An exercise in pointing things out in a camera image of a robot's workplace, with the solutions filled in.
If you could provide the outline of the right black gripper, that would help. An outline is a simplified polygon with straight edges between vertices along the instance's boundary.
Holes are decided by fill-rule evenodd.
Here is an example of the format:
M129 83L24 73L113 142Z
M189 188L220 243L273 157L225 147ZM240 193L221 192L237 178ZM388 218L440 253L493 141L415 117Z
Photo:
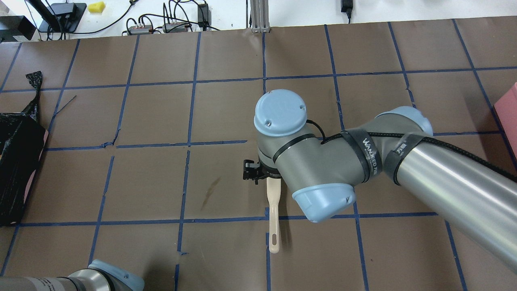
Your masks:
M257 185L259 180L264 180L268 177L272 179L282 178L278 169L269 167L268 165L262 163L260 160L257 162L253 160L243 161L242 179L244 181L251 180L255 183L255 185Z

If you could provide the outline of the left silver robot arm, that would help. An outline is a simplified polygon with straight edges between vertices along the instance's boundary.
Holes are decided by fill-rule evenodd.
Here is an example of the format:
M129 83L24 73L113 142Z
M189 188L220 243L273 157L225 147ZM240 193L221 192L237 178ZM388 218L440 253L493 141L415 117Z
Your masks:
M2 276L0 280L2 291L142 291L144 288L141 277L99 259L68 276Z

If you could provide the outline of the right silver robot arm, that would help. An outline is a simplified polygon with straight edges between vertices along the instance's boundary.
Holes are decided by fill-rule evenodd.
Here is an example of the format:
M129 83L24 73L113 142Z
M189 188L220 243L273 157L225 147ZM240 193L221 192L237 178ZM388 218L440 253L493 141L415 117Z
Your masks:
M307 113L290 90L272 90L257 101L258 161L244 161L244 180L284 181L305 217L319 223L356 201L355 186L385 173L516 271L515 175L434 138L430 121L411 106L321 139Z

